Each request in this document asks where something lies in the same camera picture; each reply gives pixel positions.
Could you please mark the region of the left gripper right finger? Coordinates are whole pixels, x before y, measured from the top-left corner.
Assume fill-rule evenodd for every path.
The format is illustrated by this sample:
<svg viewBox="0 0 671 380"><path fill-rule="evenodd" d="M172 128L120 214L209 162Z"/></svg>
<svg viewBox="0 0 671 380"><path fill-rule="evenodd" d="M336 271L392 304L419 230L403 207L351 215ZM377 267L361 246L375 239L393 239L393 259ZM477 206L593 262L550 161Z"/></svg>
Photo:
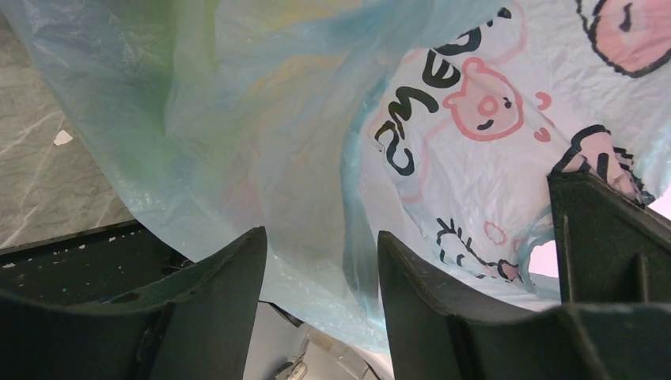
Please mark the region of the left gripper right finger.
<svg viewBox="0 0 671 380"><path fill-rule="evenodd" d="M587 173L548 178L561 304L499 301L378 235L397 379L667 379L670 222Z"/></svg>

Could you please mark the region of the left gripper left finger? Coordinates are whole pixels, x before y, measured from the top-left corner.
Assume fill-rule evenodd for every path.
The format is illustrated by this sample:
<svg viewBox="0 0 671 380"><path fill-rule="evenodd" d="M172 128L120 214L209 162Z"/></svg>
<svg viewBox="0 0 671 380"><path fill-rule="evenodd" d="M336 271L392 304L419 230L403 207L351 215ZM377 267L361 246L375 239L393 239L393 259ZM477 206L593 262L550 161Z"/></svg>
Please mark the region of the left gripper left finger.
<svg viewBox="0 0 671 380"><path fill-rule="evenodd" d="M105 302L1 289L4 379L240 379L266 264L265 229Z"/></svg>

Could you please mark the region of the light blue plastic bag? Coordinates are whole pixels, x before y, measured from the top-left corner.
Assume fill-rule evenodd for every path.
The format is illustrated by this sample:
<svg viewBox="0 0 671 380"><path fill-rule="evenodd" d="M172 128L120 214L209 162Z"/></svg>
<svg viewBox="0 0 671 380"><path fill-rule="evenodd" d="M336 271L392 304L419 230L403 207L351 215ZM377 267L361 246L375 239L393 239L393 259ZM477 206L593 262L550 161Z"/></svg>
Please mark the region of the light blue plastic bag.
<svg viewBox="0 0 671 380"><path fill-rule="evenodd" d="M531 310L547 176L670 185L667 1L4 1L128 210L188 259L264 226L261 297L389 349L377 233Z"/></svg>

